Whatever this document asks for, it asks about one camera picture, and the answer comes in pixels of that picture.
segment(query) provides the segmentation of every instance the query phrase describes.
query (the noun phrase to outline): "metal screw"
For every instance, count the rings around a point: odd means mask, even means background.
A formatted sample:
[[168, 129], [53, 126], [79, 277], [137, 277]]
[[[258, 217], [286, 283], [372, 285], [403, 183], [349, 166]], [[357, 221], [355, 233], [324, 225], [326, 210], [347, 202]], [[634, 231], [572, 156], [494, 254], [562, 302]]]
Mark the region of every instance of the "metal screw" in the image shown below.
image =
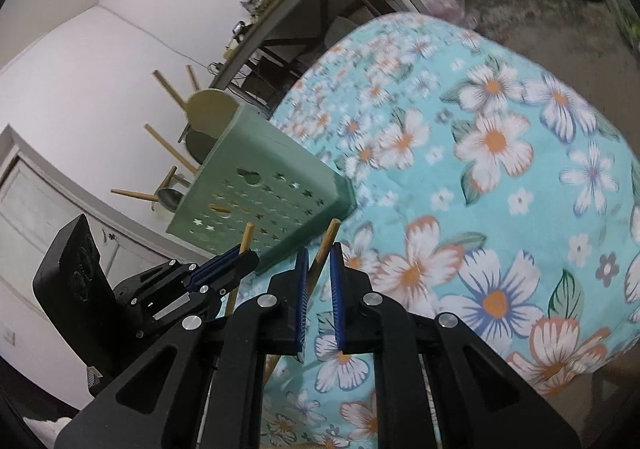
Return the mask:
[[182, 320], [182, 327], [185, 330], [197, 330], [202, 324], [202, 319], [197, 315], [189, 315]]
[[262, 294], [258, 297], [258, 305], [262, 308], [271, 308], [278, 302], [278, 298], [272, 294]]
[[445, 328], [453, 328], [458, 324], [458, 318], [450, 313], [444, 313], [438, 317], [438, 323]]
[[368, 304], [369, 306], [378, 306], [382, 304], [382, 295], [377, 292], [369, 292], [364, 294], [362, 301], [364, 304]]

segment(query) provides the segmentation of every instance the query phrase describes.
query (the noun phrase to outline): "white flower pattern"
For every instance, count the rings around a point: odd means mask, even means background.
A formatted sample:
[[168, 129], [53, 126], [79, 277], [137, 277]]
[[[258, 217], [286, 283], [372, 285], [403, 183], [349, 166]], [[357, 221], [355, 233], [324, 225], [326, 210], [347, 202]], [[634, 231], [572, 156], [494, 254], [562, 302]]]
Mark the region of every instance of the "white flower pattern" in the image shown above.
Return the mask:
[[432, 147], [424, 157], [429, 165], [437, 164], [444, 158], [444, 148], [442, 146]]
[[458, 34], [458, 39], [465, 48], [468, 48], [473, 53], [477, 54], [480, 52], [482, 37], [480, 37], [476, 32], [472, 30], [463, 30]]
[[635, 205], [631, 211], [631, 239], [640, 245], [640, 205]]
[[601, 328], [580, 345], [578, 321], [543, 318], [529, 337], [534, 361], [514, 352], [507, 362], [541, 395], [554, 395], [575, 375], [594, 371], [605, 361], [602, 341], [609, 334], [608, 328]]
[[414, 77], [412, 82], [412, 90], [422, 98], [427, 98], [433, 90], [436, 90], [440, 83], [438, 77], [429, 72], [422, 72], [418, 77]]
[[440, 310], [458, 315], [497, 353], [511, 346], [513, 336], [529, 337], [543, 312], [528, 300], [540, 281], [540, 269], [532, 255], [520, 251], [506, 275], [494, 251], [475, 251], [465, 255], [460, 279], [471, 297], [446, 295]]
[[431, 288], [456, 276], [464, 254], [460, 245], [439, 246], [439, 242], [440, 224], [433, 216], [409, 223], [404, 240], [406, 256], [385, 256], [372, 280], [373, 288], [411, 313], [433, 317], [437, 307]]
[[569, 252], [566, 259], [573, 261], [576, 267], [584, 267], [587, 258], [591, 255], [591, 245], [589, 244], [589, 236], [580, 234], [572, 236], [569, 239]]
[[340, 416], [356, 429], [349, 433], [350, 440], [375, 440], [378, 437], [378, 411], [375, 393], [370, 405], [364, 402], [344, 402]]
[[626, 271], [625, 300], [628, 303], [640, 301], [640, 254], [636, 255]]
[[427, 59], [436, 53], [436, 46], [431, 42], [428, 35], [423, 35], [417, 39], [410, 40], [400, 53], [400, 60], [403, 63], [413, 64], [420, 59]]
[[396, 166], [406, 169], [414, 164], [415, 147], [429, 140], [431, 128], [422, 123], [422, 112], [412, 108], [406, 112], [404, 125], [393, 122], [380, 133], [379, 163], [384, 168]]
[[466, 65], [466, 62], [463, 59], [456, 59], [455, 61], [453, 61], [451, 63], [451, 71], [452, 72], [457, 72], [459, 70], [461, 70], [462, 68], [464, 68]]
[[289, 410], [291, 416], [303, 425], [317, 427], [326, 421], [324, 415], [316, 413], [316, 410], [320, 408], [320, 402], [309, 400], [309, 392], [306, 389], [303, 389], [299, 395], [287, 391], [287, 402], [289, 405], [286, 405], [285, 409]]
[[369, 376], [369, 365], [355, 355], [344, 355], [338, 349], [335, 334], [316, 337], [316, 357], [322, 366], [316, 377], [316, 391], [327, 393], [337, 384], [343, 391], [361, 385]]
[[380, 200], [378, 200], [378, 205], [380, 207], [393, 207], [394, 204], [398, 201], [398, 193], [394, 193], [393, 191], [387, 191]]
[[532, 106], [543, 106], [540, 122], [561, 142], [573, 142], [578, 126], [585, 134], [596, 131], [598, 121], [593, 108], [555, 77], [543, 74], [542, 82], [526, 80], [524, 89], [524, 102]]
[[431, 210], [449, 210], [454, 194], [446, 188], [431, 195]]
[[357, 112], [354, 115], [345, 114], [337, 129], [338, 136], [344, 142], [343, 147], [353, 148], [357, 141], [365, 136], [371, 126], [371, 116]]
[[369, 174], [370, 169], [377, 169], [380, 147], [378, 141], [363, 135], [354, 140], [354, 155], [345, 161], [346, 175], [356, 184], [361, 183]]
[[375, 274], [380, 267], [378, 251], [372, 249], [373, 223], [365, 222], [353, 235], [353, 242], [342, 242], [342, 257], [345, 267], [362, 270], [367, 274]]
[[468, 71], [469, 86], [460, 90], [460, 107], [488, 115], [507, 110], [508, 100], [522, 97], [522, 85], [515, 68], [504, 64], [496, 73], [482, 64]]
[[519, 214], [529, 214], [529, 206], [533, 201], [533, 193], [527, 192], [523, 187], [518, 192], [510, 194], [509, 213], [511, 216], [518, 216]]
[[605, 190], [617, 193], [620, 187], [618, 181], [609, 174], [615, 159], [613, 155], [601, 155], [600, 148], [595, 142], [589, 143], [589, 151], [584, 153], [570, 148], [568, 157], [578, 164], [577, 169], [564, 169], [560, 173], [563, 184], [584, 185], [574, 204], [574, 214], [584, 216], [592, 202], [595, 202], [596, 212], [604, 216], [607, 211], [607, 197]]
[[519, 137], [529, 130], [527, 118], [509, 113], [476, 118], [472, 130], [456, 145], [458, 158], [473, 162], [471, 178], [479, 193], [493, 191], [500, 181], [500, 164], [510, 177], [522, 175], [533, 160], [533, 148]]

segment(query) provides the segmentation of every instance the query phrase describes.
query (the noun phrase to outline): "wall outlet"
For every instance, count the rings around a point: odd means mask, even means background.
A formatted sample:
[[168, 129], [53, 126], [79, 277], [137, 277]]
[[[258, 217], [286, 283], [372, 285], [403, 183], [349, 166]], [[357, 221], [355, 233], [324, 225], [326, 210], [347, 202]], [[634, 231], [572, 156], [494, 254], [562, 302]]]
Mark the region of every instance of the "wall outlet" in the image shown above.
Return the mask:
[[2, 337], [6, 340], [11, 346], [15, 346], [15, 332], [6, 326], [2, 327]]

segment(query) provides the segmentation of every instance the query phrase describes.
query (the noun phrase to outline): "green plastic basket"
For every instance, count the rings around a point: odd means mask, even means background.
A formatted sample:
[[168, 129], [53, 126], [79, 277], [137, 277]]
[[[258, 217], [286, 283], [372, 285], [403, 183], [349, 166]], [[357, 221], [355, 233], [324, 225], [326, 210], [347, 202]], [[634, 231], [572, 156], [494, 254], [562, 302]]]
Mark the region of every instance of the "green plastic basket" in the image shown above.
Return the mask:
[[332, 218], [343, 220], [355, 208], [348, 178], [241, 106], [167, 232], [218, 255], [237, 245], [246, 223], [254, 222], [252, 250], [263, 272], [321, 235]]

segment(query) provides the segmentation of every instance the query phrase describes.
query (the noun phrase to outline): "floor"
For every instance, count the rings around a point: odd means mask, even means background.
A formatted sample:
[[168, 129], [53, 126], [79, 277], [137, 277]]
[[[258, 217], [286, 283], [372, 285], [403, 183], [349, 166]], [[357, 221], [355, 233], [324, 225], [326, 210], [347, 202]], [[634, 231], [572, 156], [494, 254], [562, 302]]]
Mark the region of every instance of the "floor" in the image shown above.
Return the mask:
[[547, 68], [596, 106], [640, 154], [640, 68], [605, 3], [468, 0], [478, 31]]

